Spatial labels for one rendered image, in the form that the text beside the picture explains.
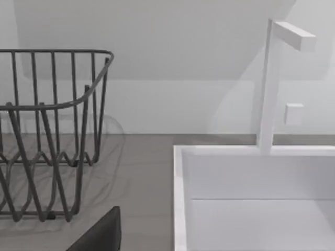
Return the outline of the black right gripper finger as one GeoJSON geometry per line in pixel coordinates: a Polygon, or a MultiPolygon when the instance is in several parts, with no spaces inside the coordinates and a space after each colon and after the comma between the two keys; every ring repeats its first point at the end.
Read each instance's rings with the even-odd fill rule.
{"type": "Polygon", "coordinates": [[[66,251],[121,251],[121,210],[114,206],[66,251]]]}

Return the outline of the white sink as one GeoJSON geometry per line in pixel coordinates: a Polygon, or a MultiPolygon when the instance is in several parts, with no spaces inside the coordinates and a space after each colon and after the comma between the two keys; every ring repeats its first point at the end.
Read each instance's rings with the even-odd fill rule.
{"type": "Polygon", "coordinates": [[[173,147],[173,251],[335,251],[335,147],[173,147]]]}

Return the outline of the tall white tap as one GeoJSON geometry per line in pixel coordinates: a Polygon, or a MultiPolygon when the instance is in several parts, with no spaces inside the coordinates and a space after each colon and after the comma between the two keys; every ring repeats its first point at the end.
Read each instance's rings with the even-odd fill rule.
{"type": "Polygon", "coordinates": [[[273,147],[274,121],[280,83],[283,44],[300,52],[315,51],[317,36],[283,20],[268,20],[262,75],[260,128],[256,144],[268,155],[273,147]]]}

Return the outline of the white square tap knob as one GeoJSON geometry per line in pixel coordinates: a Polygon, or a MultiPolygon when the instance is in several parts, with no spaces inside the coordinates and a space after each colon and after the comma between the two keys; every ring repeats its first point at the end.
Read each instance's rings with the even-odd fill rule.
{"type": "Polygon", "coordinates": [[[284,123],[287,126],[301,124],[304,105],[301,103],[287,103],[285,106],[284,123]]]}

